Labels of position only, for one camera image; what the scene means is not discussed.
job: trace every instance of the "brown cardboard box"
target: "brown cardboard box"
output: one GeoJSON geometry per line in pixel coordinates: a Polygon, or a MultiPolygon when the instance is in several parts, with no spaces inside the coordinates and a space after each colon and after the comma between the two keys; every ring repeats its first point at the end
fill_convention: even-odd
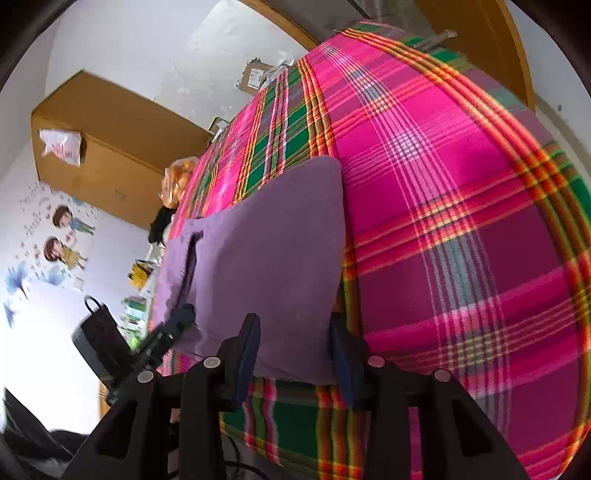
{"type": "Polygon", "coordinates": [[[164,169],[200,155],[211,138],[176,113],[87,72],[35,108],[31,135],[41,181],[142,228],[150,227],[162,206],[164,169]],[[82,165],[42,157],[41,128],[81,132],[82,165]]]}
{"type": "Polygon", "coordinates": [[[253,96],[256,95],[263,83],[264,74],[272,68],[271,65],[256,60],[248,63],[242,74],[242,80],[238,84],[238,89],[253,96]]]}

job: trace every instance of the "plaid fabric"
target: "plaid fabric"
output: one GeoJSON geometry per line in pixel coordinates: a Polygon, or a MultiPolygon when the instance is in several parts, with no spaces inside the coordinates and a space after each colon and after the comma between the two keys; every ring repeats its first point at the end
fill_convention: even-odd
{"type": "MultiPolygon", "coordinates": [[[[205,153],[172,235],[299,162],[339,159],[349,329],[402,368],[449,369],[529,475],[553,478],[590,428],[591,199],[531,111],[416,40],[366,22],[298,61],[205,153]]],[[[170,355],[163,371],[190,365],[170,355]]],[[[220,424],[310,477],[362,475],[369,418],[337,387],[257,378],[220,424]]]]}

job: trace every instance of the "cartoon girl sticker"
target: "cartoon girl sticker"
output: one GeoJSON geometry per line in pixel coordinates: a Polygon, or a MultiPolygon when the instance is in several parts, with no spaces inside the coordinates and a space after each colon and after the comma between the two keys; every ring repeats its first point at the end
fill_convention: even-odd
{"type": "Polygon", "coordinates": [[[66,264],[68,270],[74,270],[76,267],[80,267],[84,270],[85,267],[82,265],[81,261],[88,261],[87,258],[80,255],[80,252],[65,246],[54,236],[49,237],[45,242],[43,253],[45,258],[50,262],[57,262],[59,260],[66,264]]]}
{"type": "Polygon", "coordinates": [[[60,205],[56,212],[53,214],[53,225],[58,228],[64,228],[69,226],[72,231],[79,231],[83,233],[89,233],[91,235],[95,234],[95,228],[93,226],[88,225],[88,223],[84,223],[78,217],[72,215],[72,211],[68,208],[67,205],[60,205]]]}

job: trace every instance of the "package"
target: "package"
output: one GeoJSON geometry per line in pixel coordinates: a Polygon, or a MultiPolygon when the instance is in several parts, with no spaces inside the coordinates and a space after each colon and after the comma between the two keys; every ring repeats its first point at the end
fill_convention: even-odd
{"type": "Polygon", "coordinates": [[[82,145],[80,132],[41,128],[39,138],[45,143],[45,150],[41,156],[46,157],[53,153],[64,162],[80,167],[80,146],[82,145]]]}
{"type": "Polygon", "coordinates": [[[164,170],[160,198],[165,207],[175,209],[183,201],[185,189],[196,163],[196,157],[182,158],[164,170]]]}
{"type": "Polygon", "coordinates": [[[261,62],[261,59],[251,61],[246,65],[242,80],[236,84],[236,87],[250,95],[256,95],[261,90],[265,73],[272,68],[271,65],[261,62]]]}

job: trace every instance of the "metal screw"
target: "metal screw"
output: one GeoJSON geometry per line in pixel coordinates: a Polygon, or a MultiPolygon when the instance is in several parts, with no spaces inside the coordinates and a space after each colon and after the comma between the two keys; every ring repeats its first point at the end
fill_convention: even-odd
{"type": "Polygon", "coordinates": [[[150,383],[154,378],[154,373],[150,370],[144,370],[138,375],[138,382],[139,383],[150,383]]]}
{"type": "Polygon", "coordinates": [[[222,361],[216,356],[208,356],[203,361],[203,366],[205,368],[217,368],[222,364],[222,361]]]}
{"type": "Polygon", "coordinates": [[[385,364],[386,360],[384,360],[379,355],[372,355],[368,358],[368,365],[370,367],[382,368],[385,364]]]}
{"type": "Polygon", "coordinates": [[[449,382],[452,379],[452,374],[447,370],[439,369],[435,371],[435,380],[440,382],[449,382]]]}

